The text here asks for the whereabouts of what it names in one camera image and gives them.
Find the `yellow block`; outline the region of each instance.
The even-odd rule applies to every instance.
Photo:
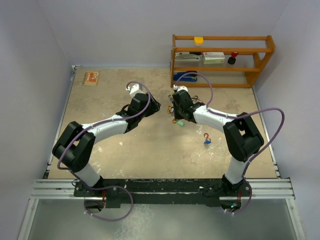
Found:
[[[194,44],[196,46],[202,46],[203,43],[204,43],[204,38],[202,36],[195,36],[194,37]]]

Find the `orange wooden shelf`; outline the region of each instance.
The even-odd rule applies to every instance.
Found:
[[[172,36],[172,51],[170,62],[171,87],[174,84],[175,71],[215,71],[215,72],[244,72],[247,83],[243,84],[212,84],[213,87],[223,88],[251,88],[257,78],[264,70],[271,56],[276,50],[276,45],[270,35],[268,36],[203,36],[204,42],[208,41],[260,41],[265,43],[265,47],[196,47],[196,46],[178,46],[177,41],[193,41],[194,36]],[[227,63],[228,58],[225,58],[225,63],[222,64],[203,64],[199,62],[182,62],[175,61],[175,53],[178,52],[223,52],[225,55],[230,55],[232,52],[238,52],[235,65]],[[264,53],[264,57],[260,59],[259,53]],[[240,61],[241,56],[252,56],[252,66],[248,66],[246,61]],[[183,83],[186,87],[208,87],[204,83]]]

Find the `concrete floor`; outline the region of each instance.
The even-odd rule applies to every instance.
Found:
[[[82,85],[86,72],[99,71],[97,86]],[[226,76],[211,76],[222,81]],[[243,76],[228,76],[228,81],[243,81]],[[129,81],[147,85],[154,98],[162,104],[156,114],[144,118],[139,126],[126,134],[112,136],[96,144],[90,163],[104,178],[221,178],[226,172],[231,155],[224,134],[208,126],[185,122],[181,127],[172,123],[167,113],[170,105],[170,72],[168,68],[148,69],[78,69],[63,119],[61,131],[67,124],[94,123],[111,117],[129,104],[125,91]],[[198,95],[204,102],[210,98],[209,88],[189,88],[191,96]],[[252,89],[215,88],[211,108],[240,114],[253,112],[257,105]],[[253,120],[266,140],[259,115]],[[204,145],[204,133],[212,143]],[[57,169],[52,161],[50,179],[74,178],[66,170]],[[269,149],[250,165],[248,178],[276,178]]]

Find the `box on shelf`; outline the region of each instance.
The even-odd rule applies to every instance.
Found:
[[[204,64],[222,64],[225,61],[225,54],[223,52],[204,52],[202,59]]]

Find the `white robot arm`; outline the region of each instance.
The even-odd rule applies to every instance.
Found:
[[[80,136],[77,145],[73,144],[67,150],[62,159],[62,163],[90,187],[95,186],[101,178],[89,163],[94,144],[111,136],[131,131],[138,126],[142,118],[149,117],[160,110],[161,104],[150,95],[150,104],[142,114],[136,116],[146,107],[149,97],[148,93],[143,93],[139,84],[127,90],[130,92],[132,100],[121,111],[99,122],[89,124],[79,124],[75,121],[70,122],[53,147],[52,153],[59,159],[71,141],[79,133],[92,126],[92,128]]]
[[[203,124],[224,133],[228,149],[232,155],[229,168],[222,177],[230,187],[235,187],[243,181],[247,164],[264,144],[260,132],[251,117],[232,119],[236,114],[225,113],[212,108],[208,111],[204,103],[193,103],[185,86],[175,86],[172,103],[175,119],[185,119],[196,124]]]

